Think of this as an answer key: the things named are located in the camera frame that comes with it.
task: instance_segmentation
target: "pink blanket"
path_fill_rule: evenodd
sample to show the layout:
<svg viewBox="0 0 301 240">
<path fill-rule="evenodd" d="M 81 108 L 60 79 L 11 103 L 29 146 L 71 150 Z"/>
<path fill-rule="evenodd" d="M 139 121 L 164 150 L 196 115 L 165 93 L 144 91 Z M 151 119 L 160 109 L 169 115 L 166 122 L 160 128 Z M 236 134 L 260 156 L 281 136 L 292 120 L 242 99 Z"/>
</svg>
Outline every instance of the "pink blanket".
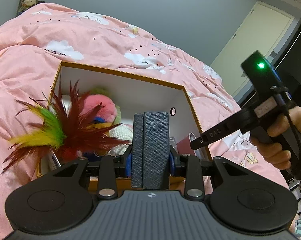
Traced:
<svg viewBox="0 0 301 240">
<path fill-rule="evenodd" d="M 0 27 L 0 173 L 12 151 L 7 150 L 7 139 L 25 133 L 27 122 L 38 121 L 27 112 L 15 118 L 21 108 L 15 99 L 42 99 L 42 91 L 49 95 L 61 60 L 184 85 L 203 130 L 240 109 L 213 69 L 145 30 L 109 16 L 39 4 Z M 279 170 L 264 161 L 248 138 L 236 132 L 211 145 L 212 156 L 222 155 L 286 186 Z M 0 175 L 0 239 L 12 231 L 4 212 L 5 199 L 28 181 L 34 168 L 35 161 L 28 158 Z M 209 193 L 209 180 L 205 183 Z"/>
</svg>

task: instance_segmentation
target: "metal screw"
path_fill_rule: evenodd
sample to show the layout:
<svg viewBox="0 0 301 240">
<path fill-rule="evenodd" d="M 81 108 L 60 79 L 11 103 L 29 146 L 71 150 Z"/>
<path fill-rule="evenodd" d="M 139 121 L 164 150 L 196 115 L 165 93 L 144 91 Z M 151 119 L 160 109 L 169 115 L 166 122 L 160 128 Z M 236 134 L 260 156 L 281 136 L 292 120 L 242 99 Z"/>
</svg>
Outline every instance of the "metal screw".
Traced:
<svg viewBox="0 0 301 240">
<path fill-rule="evenodd" d="M 191 197 L 200 197 L 203 195 L 203 192 L 200 189 L 192 188 L 187 191 L 187 195 Z"/>
<path fill-rule="evenodd" d="M 111 197 L 115 194 L 115 191 L 111 188 L 103 188 L 99 191 L 99 195 L 103 197 Z"/>
</svg>

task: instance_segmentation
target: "white knitted item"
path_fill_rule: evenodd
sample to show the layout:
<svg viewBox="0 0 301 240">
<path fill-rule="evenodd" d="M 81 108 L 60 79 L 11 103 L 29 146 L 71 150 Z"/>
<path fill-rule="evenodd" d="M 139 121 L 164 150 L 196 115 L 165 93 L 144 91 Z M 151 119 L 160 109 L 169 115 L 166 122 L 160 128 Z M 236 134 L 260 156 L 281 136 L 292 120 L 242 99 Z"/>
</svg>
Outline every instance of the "white knitted item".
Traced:
<svg viewBox="0 0 301 240">
<path fill-rule="evenodd" d="M 122 124 L 117 126 L 109 131 L 110 137 L 117 137 L 121 140 L 128 140 L 130 141 L 130 145 L 132 144 L 132 127 Z M 123 155 L 128 148 L 129 145 L 118 145 L 110 150 L 108 154 L 119 154 Z"/>
</svg>

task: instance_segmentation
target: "black handheld device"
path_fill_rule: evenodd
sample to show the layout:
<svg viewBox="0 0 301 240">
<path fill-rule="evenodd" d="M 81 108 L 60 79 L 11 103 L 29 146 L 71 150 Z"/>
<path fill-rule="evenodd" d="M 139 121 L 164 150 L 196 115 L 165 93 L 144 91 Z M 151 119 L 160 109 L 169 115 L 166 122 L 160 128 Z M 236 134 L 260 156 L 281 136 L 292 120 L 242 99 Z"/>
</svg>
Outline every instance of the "black handheld device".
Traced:
<svg viewBox="0 0 301 240">
<path fill-rule="evenodd" d="M 277 116 L 281 113 L 288 115 L 288 110 L 296 104 L 273 67 L 259 51 L 249 56 L 241 67 L 258 94 L 258 103 L 243 108 L 204 132 L 191 142 L 191 148 L 207 146 L 237 130 L 241 130 L 243 134 L 250 131 L 262 143 L 279 142 L 283 150 L 289 150 L 292 157 L 288 172 L 296 179 L 301 179 L 301 135 L 297 129 L 291 124 L 286 132 L 275 138 L 267 134 L 267 129 Z"/>
</svg>

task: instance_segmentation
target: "device label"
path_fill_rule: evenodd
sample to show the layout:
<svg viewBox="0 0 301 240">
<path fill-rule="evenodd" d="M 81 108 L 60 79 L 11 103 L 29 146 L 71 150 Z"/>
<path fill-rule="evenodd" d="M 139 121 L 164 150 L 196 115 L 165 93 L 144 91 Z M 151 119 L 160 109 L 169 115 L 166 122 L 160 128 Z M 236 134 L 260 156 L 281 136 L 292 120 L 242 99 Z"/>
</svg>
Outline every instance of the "device label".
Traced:
<svg viewBox="0 0 301 240">
<path fill-rule="evenodd" d="M 219 134 L 219 133 L 221 133 L 221 130 L 216 129 L 216 131 L 210 132 L 210 133 L 209 133 L 209 136 L 210 136 L 210 137 L 214 137 L 215 135 L 217 135 L 217 134 Z"/>
<path fill-rule="evenodd" d="M 261 103 L 258 107 L 254 109 L 254 112 L 258 118 L 261 118 L 269 111 L 274 109 L 277 106 L 277 103 L 273 97 L 268 98 L 266 101 Z"/>
</svg>

